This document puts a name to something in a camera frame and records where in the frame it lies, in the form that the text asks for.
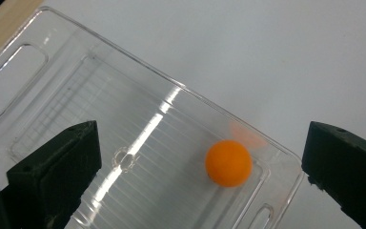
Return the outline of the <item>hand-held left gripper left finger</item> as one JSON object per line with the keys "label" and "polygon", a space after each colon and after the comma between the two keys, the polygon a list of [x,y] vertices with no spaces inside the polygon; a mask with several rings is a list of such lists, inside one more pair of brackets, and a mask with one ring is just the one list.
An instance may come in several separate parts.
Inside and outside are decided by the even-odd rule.
{"label": "hand-held left gripper left finger", "polygon": [[101,166],[94,120],[62,131],[7,171],[11,226],[64,229]]}

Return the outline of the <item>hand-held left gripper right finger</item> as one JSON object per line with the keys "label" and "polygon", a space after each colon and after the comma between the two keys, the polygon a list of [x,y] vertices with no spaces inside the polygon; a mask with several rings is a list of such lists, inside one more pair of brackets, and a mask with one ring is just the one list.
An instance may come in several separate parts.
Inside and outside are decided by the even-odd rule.
{"label": "hand-held left gripper right finger", "polygon": [[310,123],[302,156],[310,183],[366,229],[366,140],[339,127]]}

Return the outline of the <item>orange ping pong ball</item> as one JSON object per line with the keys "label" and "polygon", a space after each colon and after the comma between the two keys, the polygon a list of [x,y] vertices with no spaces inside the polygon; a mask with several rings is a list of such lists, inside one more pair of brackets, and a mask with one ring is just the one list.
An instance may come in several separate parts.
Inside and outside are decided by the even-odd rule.
{"label": "orange ping pong ball", "polygon": [[237,187],[250,177],[253,158],[249,151],[234,140],[216,142],[205,156],[209,178],[222,187]]}

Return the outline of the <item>clear plastic storage box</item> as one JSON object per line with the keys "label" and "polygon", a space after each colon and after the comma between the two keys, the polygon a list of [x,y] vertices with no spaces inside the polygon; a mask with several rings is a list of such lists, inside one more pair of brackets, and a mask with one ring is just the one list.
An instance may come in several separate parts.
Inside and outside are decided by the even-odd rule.
{"label": "clear plastic storage box", "polygon": [[[38,10],[0,51],[0,187],[7,170],[94,120],[102,166],[66,229],[276,229],[302,178],[298,156],[66,15]],[[205,170],[241,143],[250,177]]]}

